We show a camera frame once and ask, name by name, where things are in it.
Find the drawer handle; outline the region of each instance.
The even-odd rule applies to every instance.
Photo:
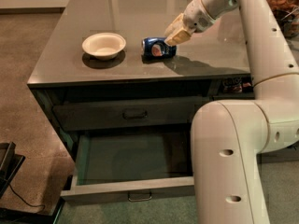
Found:
[[[148,115],[148,111],[140,108],[127,108],[122,112],[124,119],[144,119]]]
[[[149,193],[149,197],[148,198],[139,198],[139,199],[132,199],[130,196],[130,192],[128,193],[128,200],[131,203],[135,203],[135,202],[145,202],[145,201],[149,201],[151,199],[151,192]]]

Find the drawer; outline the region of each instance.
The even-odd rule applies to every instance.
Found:
[[[53,113],[65,131],[191,123],[202,97],[176,97],[56,105]]]
[[[190,125],[82,135],[66,201],[139,202],[194,195]]]

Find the gray tabletop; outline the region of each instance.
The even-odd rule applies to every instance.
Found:
[[[209,30],[178,46],[172,59],[143,61],[141,40],[164,30],[191,0],[70,0],[29,78],[30,87],[194,79],[249,74],[238,10]],[[100,62],[84,53],[90,35],[122,35],[126,48],[114,60]]]

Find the blue can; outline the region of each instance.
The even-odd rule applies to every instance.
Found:
[[[148,37],[142,40],[142,55],[148,59],[171,58],[177,53],[177,46],[164,43],[165,37]]]

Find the brown floor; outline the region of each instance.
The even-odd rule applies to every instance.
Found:
[[[26,157],[11,186],[30,204],[45,204],[50,215],[73,162],[27,88],[27,80],[61,14],[0,15],[0,142],[14,142]],[[0,207],[38,212],[10,188]]]

